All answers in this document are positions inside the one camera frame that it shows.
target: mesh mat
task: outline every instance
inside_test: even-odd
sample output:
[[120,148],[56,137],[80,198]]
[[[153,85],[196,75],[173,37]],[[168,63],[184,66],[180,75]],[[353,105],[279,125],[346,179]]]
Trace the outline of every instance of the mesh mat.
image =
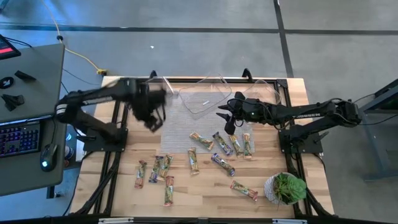
[[[203,95],[205,94],[210,95],[212,93],[201,93],[197,96],[203,98]],[[226,104],[227,100],[228,99],[223,100],[222,102],[218,103],[217,106]],[[225,142],[234,150],[228,135],[224,131],[226,121],[216,114],[216,112],[227,113],[227,111],[220,110],[217,108],[217,106],[206,110],[200,115],[200,118],[198,118],[197,114],[192,114],[189,112],[189,110],[184,106],[180,97],[173,98],[172,106],[167,113],[167,119],[162,128],[163,133],[160,151],[162,153],[187,153],[187,150],[190,147],[196,147],[197,153],[217,152],[221,155],[225,155],[218,142],[213,138],[213,135],[217,131],[220,133],[220,136],[223,137]],[[214,141],[215,145],[213,146],[213,149],[209,151],[201,143],[189,138],[189,135],[192,132],[197,132],[205,139]],[[240,128],[236,127],[235,135],[238,138],[241,147],[244,146],[243,133],[250,134],[250,145],[252,152],[254,152],[255,148],[252,127],[246,123],[244,123]]]

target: green plant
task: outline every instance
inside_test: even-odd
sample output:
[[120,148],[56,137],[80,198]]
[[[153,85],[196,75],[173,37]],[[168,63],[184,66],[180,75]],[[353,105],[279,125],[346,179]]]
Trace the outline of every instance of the green plant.
[[307,196],[307,185],[302,179],[281,173],[274,179],[274,193],[279,201],[295,203]]

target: gray desk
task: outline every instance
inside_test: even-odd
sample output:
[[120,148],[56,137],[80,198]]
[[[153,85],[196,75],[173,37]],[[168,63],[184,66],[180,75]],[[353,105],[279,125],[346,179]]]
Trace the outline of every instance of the gray desk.
[[[59,98],[64,48],[61,44],[21,49],[21,56],[0,61],[0,77],[12,76],[15,84],[0,90],[1,94],[14,95],[17,91],[25,96],[26,103],[17,113],[9,113],[0,102],[0,123],[53,114]],[[35,83],[23,83],[14,73],[20,70],[37,78]],[[0,158],[0,196],[57,185],[63,177],[63,158],[67,125],[55,121],[54,143],[58,144],[57,165],[51,172],[40,168],[40,152]],[[42,121],[40,148],[50,144],[54,123],[52,118]]]

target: potted plant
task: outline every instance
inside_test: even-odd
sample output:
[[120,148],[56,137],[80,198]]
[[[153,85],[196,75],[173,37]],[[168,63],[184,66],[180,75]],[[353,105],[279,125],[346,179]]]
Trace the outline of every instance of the potted plant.
[[307,196],[307,185],[302,179],[288,172],[270,177],[264,184],[266,197],[272,203],[292,205]]

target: computer mouse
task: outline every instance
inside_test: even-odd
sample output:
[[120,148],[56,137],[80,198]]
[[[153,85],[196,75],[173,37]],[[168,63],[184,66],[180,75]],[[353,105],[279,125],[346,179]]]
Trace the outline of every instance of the computer mouse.
[[57,148],[56,144],[48,144],[42,150],[40,154],[40,167],[44,172],[50,172],[57,165]]

